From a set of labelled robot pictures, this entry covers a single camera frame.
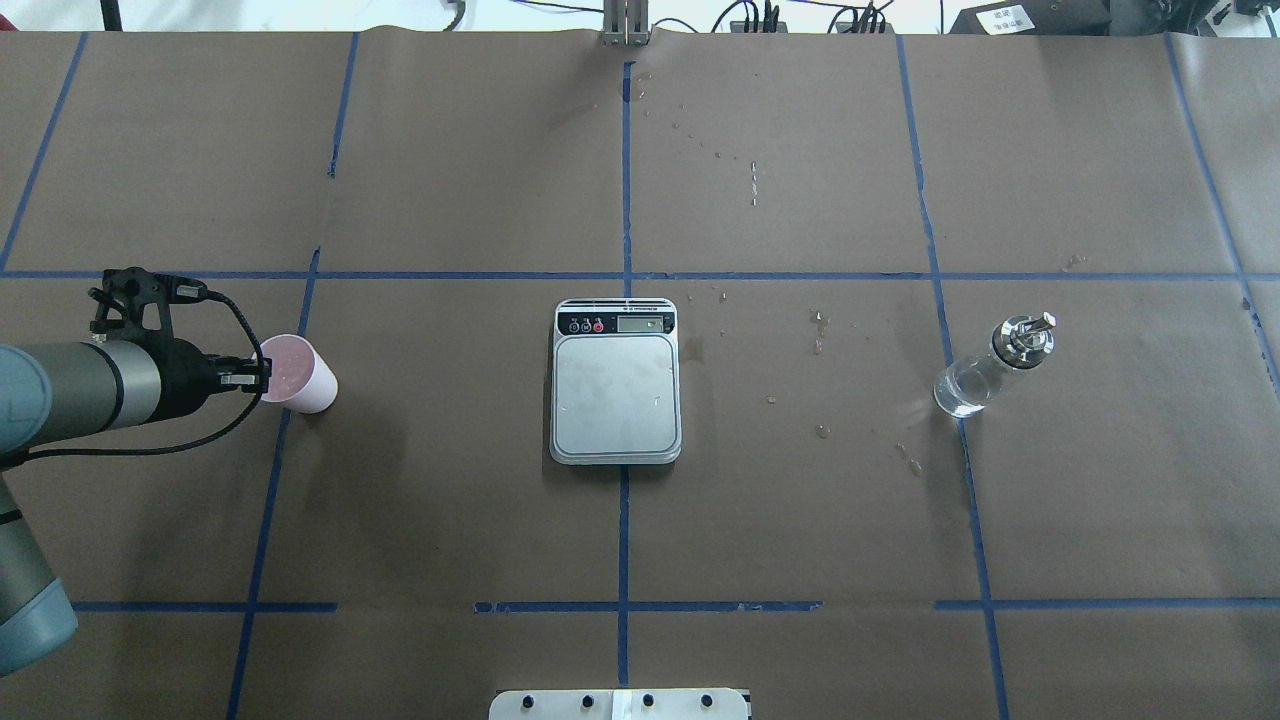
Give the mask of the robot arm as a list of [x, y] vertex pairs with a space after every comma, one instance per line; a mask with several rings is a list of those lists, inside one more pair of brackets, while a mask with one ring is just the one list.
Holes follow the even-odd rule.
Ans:
[[[3, 468], [67, 439], [188, 416], [219, 393], [259, 400], [273, 365], [204, 354], [184, 340], [3, 346]], [[1, 671], [29, 666], [65, 644], [78, 621], [9, 487], [1, 509]]]

